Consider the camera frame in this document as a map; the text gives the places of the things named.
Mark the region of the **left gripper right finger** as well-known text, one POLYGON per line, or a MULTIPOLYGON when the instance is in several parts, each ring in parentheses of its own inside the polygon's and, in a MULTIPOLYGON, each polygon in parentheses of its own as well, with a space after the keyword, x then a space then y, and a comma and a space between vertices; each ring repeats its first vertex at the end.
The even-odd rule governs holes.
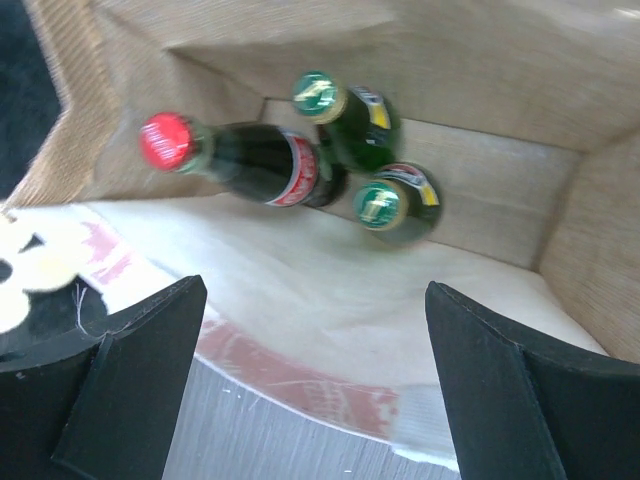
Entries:
POLYGON ((432 282, 426 318, 464 479, 639 476, 639 366, 432 282))

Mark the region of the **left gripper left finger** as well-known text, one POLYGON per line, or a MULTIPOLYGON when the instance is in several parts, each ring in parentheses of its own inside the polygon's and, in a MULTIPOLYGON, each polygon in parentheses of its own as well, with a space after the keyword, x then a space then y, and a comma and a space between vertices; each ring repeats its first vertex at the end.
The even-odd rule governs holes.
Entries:
POLYGON ((1 338, 5 479, 162 477, 207 290, 183 278, 123 310, 76 279, 1 338))

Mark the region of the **green glass bottle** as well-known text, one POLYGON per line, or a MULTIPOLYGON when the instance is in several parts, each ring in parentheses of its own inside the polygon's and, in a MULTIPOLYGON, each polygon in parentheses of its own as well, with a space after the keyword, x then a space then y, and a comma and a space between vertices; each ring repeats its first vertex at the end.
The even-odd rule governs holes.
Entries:
POLYGON ((292 88, 296 112, 316 125, 345 168, 375 172, 395 162, 403 146, 402 122, 390 100, 362 85, 346 86, 329 74, 303 73, 292 88))
POLYGON ((355 194, 359 223, 379 240, 405 246, 439 224, 444 194, 432 173, 414 163, 393 163, 373 173, 355 194))

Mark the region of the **Coca-Cola glass bottle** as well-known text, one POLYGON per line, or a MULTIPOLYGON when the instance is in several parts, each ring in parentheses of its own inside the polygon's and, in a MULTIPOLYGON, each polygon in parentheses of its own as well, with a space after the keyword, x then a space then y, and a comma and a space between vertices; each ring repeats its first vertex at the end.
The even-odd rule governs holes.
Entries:
POLYGON ((176 112, 159 112, 141 127, 139 145, 157 170, 199 175, 273 207, 326 207, 348 184, 348 173, 329 146, 272 124, 214 127, 176 112))

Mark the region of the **brown burlap canvas bag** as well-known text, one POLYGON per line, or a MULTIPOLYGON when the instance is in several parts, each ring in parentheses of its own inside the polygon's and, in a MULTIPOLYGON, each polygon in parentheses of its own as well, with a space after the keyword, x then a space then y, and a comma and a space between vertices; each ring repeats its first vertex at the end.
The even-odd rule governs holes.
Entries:
POLYGON ((61 102, 2 206, 85 254, 113 305, 198 275, 196 355, 325 425, 459 469, 425 293, 442 283, 639 366, 635 1, 28 1, 61 102), (345 202, 278 211, 146 166, 143 120, 309 126, 296 76, 382 91, 444 190, 395 249, 345 202))

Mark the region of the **black floral plush blanket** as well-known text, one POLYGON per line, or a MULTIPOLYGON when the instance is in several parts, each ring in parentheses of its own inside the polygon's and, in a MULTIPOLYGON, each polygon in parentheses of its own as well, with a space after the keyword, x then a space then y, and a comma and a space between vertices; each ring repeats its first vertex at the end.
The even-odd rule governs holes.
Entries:
MULTIPOLYGON (((61 112, 20 1, 1 4, 1 197, 27 174, 61 112)), ((1 219, 1 357, 103 320, 102 295, 23 221, 1 219)))

